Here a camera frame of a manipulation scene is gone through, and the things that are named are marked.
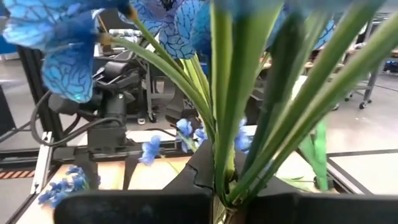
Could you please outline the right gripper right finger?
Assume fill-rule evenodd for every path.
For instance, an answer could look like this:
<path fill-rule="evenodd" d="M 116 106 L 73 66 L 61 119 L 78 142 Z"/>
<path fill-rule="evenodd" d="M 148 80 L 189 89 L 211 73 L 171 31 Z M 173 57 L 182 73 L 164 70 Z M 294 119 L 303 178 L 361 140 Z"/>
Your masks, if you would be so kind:
<path fill-rule="evenodd" d="M 398 196 L 300 192 L 273 177 L 245 224 L 398 224 Z"/>

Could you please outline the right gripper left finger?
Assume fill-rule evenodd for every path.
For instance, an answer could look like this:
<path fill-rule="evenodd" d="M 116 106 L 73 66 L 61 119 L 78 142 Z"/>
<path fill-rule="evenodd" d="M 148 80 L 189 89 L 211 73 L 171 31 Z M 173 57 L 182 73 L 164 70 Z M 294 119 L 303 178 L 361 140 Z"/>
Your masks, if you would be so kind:
<path fill-rule="evenodd" d="M 213 224 L 213 150 L 204 141 L 162 190 L 91 190 L 69 196 L 54 224 Z"/>

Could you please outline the black hazard-striped mat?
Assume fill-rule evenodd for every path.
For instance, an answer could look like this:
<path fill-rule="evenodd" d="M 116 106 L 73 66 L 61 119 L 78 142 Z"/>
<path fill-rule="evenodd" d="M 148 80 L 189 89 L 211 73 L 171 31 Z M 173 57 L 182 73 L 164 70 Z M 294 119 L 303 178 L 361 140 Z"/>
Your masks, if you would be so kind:
<path fill-rule="evenodd" d="M 3 170 L 0 171 L 0 180 L 31 178 L 34 176 L 34 174 L 34 170 Z"/>

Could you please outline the silver metal bracket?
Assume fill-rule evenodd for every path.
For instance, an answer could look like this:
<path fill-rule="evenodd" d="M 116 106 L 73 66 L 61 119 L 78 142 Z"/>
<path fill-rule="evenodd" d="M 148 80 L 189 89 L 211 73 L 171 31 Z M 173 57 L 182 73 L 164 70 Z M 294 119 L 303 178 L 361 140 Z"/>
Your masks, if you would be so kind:
<path fill-rule="evenodd" d="M 31 194 L 39 194 L 47 183 L 48 172 L 50 169 L 50 161 L 52 155 L 52 147 L 41 144 L 39 147 L 39 154 L 35 167 L 32 186 L 30 189 Z"/>

